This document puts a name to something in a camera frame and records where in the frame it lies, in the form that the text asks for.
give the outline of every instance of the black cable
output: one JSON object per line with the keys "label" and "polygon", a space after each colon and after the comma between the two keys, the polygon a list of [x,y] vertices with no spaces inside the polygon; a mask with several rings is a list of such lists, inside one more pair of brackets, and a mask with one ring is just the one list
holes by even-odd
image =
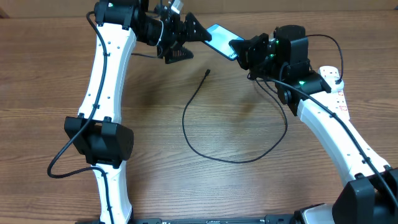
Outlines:
{"label": "black cable", "polygon": [[275,94],[278,94],[277,91],[275,91],[273,88],[271,88],[271,86],[268,85],[267,81],[264,80],[264,83],[266,84],[266,86],[268,87],[268,89],[270,89],[270,91],[272,91]]}
{"label": "black cable", "polygon": [[394,195],[394,193],[392,193],[392,190],[390,189],[390,187],[387,185],[386,181],[383,179],[383,177],[381,176],[381,174],[379,173],[379,171],[375,168],[375,166],[373,165],[373,163],[371,162],[370,158],[365,154],[365,152],[363,151],[363,149],[361,148],[361,146],[359,145],[359,143],[357,142],[357,140],[355,139],[353,133],[348,129],[347,125],[337,116],[336,113],[332,112],[331,110],[329,110],[329,108],[327,108],[326,106],[324,106],[323,104],[321,104],[319,101],[317,101],[316,99],[314,99],[312,96],[302,92],[301,90],[292,87],[291,85],[288,85],[286,83],[280,82],[278,80],[275,80],[273,78],[266,78],[266,81],[270,81],[270,82],[274,82],[277,83],[278,85],[282,85],[288,89],[291,89],[293,91],[296,91],[297,93],[300,93],[302,96],[312,100],[315,104],[317,104],[320,108],[324,109],[328,114],[330,114],[330,117],[335,118],[337,120],[337,122],[339,122],[341,124],[341,126],[343,127],[343,129],[347,132],[348,136],[351,138],[351,140],[353,141],[354,145],[357,147],[359,153],[362,155],[363,159],[366,161],[366,163],[369,165],[369,167],[371,168],[371,170],[376,174],[376,176],[378,177],[378,179],[381,181],[382,185],[384,186],[384,188],[386,189],[388,195],[390,196],[393,204],[396,206],[396,208],[398,208],[398,201]]}
{"label": "black cable", "polygon": [[67,174],[52,174],[51,170],[52,167],[54,166],[54,164],[56,163],[56,161],[62,156],[62,154],[69,148],[69,146],[75,141],[75,139],[82,134],[82,132],[88,127],[88,125],[90,124],[90,121],[93,119],[95,111],[98,107],[98,103],[100,102],[100,96],[101,96],[101,92],[104,86],[104,81],[105,81],[105,75],[106,75],[106,66],[108,63],[108,52],[106,51],[106,46],[105,46],[105,41],[102,38],[102,35],[100,34],[99,30],[97,29],[97,27],[94,25],[93,21],[90,19],[90,15],[94,14],[93,11],[88,12],[86,15],[87,21],[90,23],[90,25],[92,26],[92,28],[94,29],[94,31],[97,33],[99,40],[101,41],[101,45],[102,48],[104,50],[104,65],[103,65],[103,70],[102,70],[102,77],[101,77],[101,82],[99,83],[99,88],[98,88],[98,93],[97,96],[95,98],[95,102],[93,105],[93,110],[91,111],[90,116],[88,117],[88,119],[86,120],[86,123],[83,125],[83,127],[81,127],[81,129],[74,135],[74,137],[72,137],[67,143],[66,145],[61,149],[61,151],[58,152],[58,154],[54,157],[54,159],[51,161],[51,163],[49,164],[49,166],[47,167],[47,175],[51,178],[56,178],[56,179],[60,179],[60,178],[65,178],[65,177],[69,177],[71,175],[75,175],[75,174],[79,174],[81,172],[84,171],[88,171],[88,170],[98,170],[101,172],[102,176],[104,177],[104,184],[105,184],[105,194],[106,194],[106,204],[107,204],[107,210],[109,212],[109,216],[111,219],[111,223],[113,224],[113,216],[112,216],[112,210],[111,210],[111,203],[109,200],[109,187],[108,187],[108,180],[106,179],[106,172],[99,168],[99,167],[86,167],[86,168],[82,168],[79,170],[75,170],[73,172],[69,172]]}
{"label": "black cable", "polygon": [[282,64],[282,66],[280,67],[280,70],[279,70],[279,81],[282,81],[282,74],[284,72],[285,67],[288,66],[288,65],[289,65],[289,63],[284,62]]}
{"label": "black cable", "polygon": [[341,51],[341,48],[340,48],[340,45],[338,44],[338,42],[331,36],[328,36],[325,34],[311,34],[311,35],[307,35],[306,37],[327,37],[327,38],[331,39],[337,45],[338,51],[340,53],[340,59],[341,59],[341,75],[340,75],[340,79],[338,79],[336,81],[336,84],[340,84],[341,81],[343,80],[344,60],[343,60],[343,51]]}
{"label": "black cable", "polygon": [[144,55],[144,54],[140,54],[140,53],[132,53],[131,55],[147,57],[147,58],[157,58],[156,56]]}
{"label": "black cable", "polygon": [[185,108],[184,108],[184,112],[182,113],[182,132],[184,133],[184,137],[185,137],[185,140],[186,140],[187,144],[188,144],[189,147],[192,149],[192,151],[195,152],[196,154],[198,154],[199,156],[202,156],[202,157],[207,158],[207,159],[212,159],[212,160],[214,160],[214,161],[219,161],[219,162],[227,162],[227,163],[230,163],[230,164],[247,164],[247,163],[249,163],[249,162],[254,162],[254,161],[257,161],[257,160],[263,158],[265,155],[267,155],[269,152],[271,152],[271,150],[273,150],[273,149],[281,142],[281,140],[285,137],[286,132],[287,132],[288,123],[287,123],[287,117],[286,117],[286,114],[285,114],[285,111],[284,111],[283,107],[280,105],[280,103],[277,101],[277,99],[276,99],[274,96],[272,96],[264,87],[262,87],[262,86],[260,85],[260,83],[259,83],[257,80],[256,80],[257,84],[258,84],[269,96],[271,96],[272,99],[274,99],[274,101],[278,104],[280,110],[282,111],[282,114],[284,115],[284,120],[285,120],[285,131],[284,131],[282,137],[280,137],[280,139],[279,139],[270,149],[268,149],[263,155],[261,155],[261,156],[255,158],[255,159],[251,159],[251,160],[248,160],[248,161],[228,161],[228,160],[224,160],[224,159],[217,159],[217,158],[213,158],[213,157],[210,157],[210,156],[203,155],[203,154],[201,154],[200,152],[196,151],[196,149],[194,149],[194,148],[192,147],[192,145],[189,143],[189,140],[188,140],[188,138],[187,138],[187,134],[185,133],[185,125],[184,125],[185,112],[187,111],[187,108],[188,108],[189,104],[192,102],[192,100],[194,99],[194,97],[196,96],[196,94],[199,92],[200,87],[202,86],[203,82],[205,81],[206,77],[207,77],[209,74],[210,74],[210,70],[208,69],[208,70],[206,71],[206,73],[205,73],[205,76],[203,77],[203,80],[200,82],[198,89],[197,89],[196,92],[193,94],[193,96],[190,98],[190,100],[188,101],[187,105],[186,105]]}

